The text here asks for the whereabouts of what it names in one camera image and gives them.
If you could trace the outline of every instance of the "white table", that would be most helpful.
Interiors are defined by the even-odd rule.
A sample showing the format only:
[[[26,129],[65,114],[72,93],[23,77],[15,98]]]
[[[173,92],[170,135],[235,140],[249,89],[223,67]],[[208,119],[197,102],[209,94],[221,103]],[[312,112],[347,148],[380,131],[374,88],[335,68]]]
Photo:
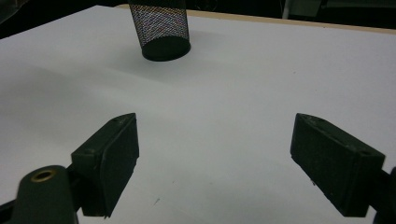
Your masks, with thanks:
[[[290,158],[295,114],[396,165],[396,35],[189,17],[192,49],[141,56],[129,10],[93,7],[0,40],[0,203],[135,112],[140,158],[112,218],[80,223],[372,223],[344,218]]]

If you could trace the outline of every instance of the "table edge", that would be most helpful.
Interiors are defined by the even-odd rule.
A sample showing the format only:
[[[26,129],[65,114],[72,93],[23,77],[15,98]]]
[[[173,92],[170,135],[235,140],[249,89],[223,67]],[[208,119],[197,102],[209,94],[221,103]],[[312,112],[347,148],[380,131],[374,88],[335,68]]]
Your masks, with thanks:
[[[128,4],[122,4],[122,5],[115,6],[115,7],[129,9]],[[267,18],[267,17],[254,17],[254,16],[246,16],[246,15],[197,11],[197,10],[189,10],[189,9],[187,10],[187,15],[193,16],[193,17],[204,17],[204,18],[229,20],[229,21],[267,22],[267,23],[276,23],[276,24],[313,26],[313,27],[322,27],[322,28],[334,28],[334,29],[355,30],[355,31],[363,31],[363,32],[373,32],[373,33],[380,33],[380,34],[396,35],[396,30],[391,30],[391,29],[365,27],[365,26],[351,26],[351,25],[342,25],[342,24],[331,24],[331,23],[322,23],[322,22],[313,22],[313,21],[292,21],[292,20],[274,19],[274,18]]]

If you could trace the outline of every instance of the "metal ring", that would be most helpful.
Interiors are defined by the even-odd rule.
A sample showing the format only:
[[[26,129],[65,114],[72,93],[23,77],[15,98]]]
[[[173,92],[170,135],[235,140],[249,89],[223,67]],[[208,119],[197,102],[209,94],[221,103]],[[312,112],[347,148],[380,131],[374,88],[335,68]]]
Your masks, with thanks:
[[[55,175],[56,170],[42,170],[35,173],[30,180],[35,183],[40,183],[53,178]]]

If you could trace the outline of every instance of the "black mesh cup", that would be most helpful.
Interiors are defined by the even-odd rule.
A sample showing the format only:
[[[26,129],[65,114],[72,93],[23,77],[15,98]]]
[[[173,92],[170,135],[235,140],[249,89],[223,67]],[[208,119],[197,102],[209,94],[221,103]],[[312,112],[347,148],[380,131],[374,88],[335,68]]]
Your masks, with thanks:
[[[146,59],[164,62],[190,51],[185,0],[128,0]]]

